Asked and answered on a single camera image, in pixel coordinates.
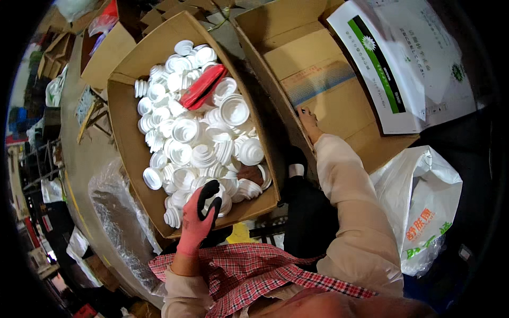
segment black shoe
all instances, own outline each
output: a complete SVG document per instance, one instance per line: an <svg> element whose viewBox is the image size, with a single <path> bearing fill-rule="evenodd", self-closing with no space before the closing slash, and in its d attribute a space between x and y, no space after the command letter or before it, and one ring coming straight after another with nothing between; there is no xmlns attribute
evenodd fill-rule
<svg viewBox="0 0 509 318"><path fill-rule="evenodd" d="M304 166L304 175L302 176L304 179L306 179L307 175L307 159L302 150L299 147L296 146L290 146L287 150L287 153L285 154L287 169L288 166L291 164L300 163Z"/></svg>

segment pink glove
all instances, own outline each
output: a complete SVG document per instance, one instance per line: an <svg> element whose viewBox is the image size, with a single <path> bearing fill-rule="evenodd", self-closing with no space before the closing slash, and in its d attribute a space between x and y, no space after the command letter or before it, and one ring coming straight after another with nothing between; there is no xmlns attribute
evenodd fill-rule
<svg viewBox="0 0 509 318"><path fill-rule="evenodd" d="M184 205L182 235L177 251L189 257L197 256L200 243L209 234L221 209L222 200L217 197L210 204L209 211L202 213L205 200L219 192L219 182L211 180L196 190L191 199Z"/></svg>

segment red plaid apron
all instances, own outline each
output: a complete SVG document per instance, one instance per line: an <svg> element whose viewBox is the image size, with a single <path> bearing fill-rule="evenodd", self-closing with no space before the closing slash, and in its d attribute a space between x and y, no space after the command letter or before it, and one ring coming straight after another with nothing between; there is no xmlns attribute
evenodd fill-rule
<svg viewBox="0 0 509 318"><path fill-rule="evenodd" d="M175 254L149 262L154 274L166 281L164 271ZM258 297L292 282L304 288L320 287L357 298L376 295L365 288L300 269L320 257L296 258L282 249L263 243L239 243L200 249L200 268L214 305L207 317L224 317L252 304Z"/></svg>

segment beige sleeve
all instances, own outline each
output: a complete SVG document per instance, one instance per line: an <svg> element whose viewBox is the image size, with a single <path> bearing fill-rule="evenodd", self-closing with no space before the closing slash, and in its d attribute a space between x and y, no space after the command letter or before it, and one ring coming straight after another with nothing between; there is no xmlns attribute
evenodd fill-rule
<svg viewBox="0 0 509 318"><path fill-rule="evenodd" d="M164 297L161 317L205 317L213 301L203 278L177 275L169 266L164 273L168 295Z"/></svg>
<svg viewBox="0 0 509 318"><path fill-rule="evenodd" d="M318 261L318 273L384 295L403 295L396 240L362 161L341 138L315 143L320 186L337 206L340 230Z"/></svg>

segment concrete floor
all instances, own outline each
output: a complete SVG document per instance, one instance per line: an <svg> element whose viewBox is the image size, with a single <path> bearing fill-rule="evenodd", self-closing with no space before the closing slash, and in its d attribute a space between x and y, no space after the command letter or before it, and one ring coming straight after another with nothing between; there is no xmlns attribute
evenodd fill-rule
<svg viewBox="0 0 509 318"><path fill-rule="evenodd" d="M77 37L60 101L62 150L68 176L64 184L69 199L69 211L76 226L87 237L93 251L117 277L122 288L130 295L144 298L160 309L163 305L162 298L150 295L120 259L104 232L88 196L90 178L114 157L119 156L119 153L110 138L95 128L88 130L80 145L76 143L79 125L74 114L77 101L85 87L85 82L80 78L81 44L82 38Z"/></svg>

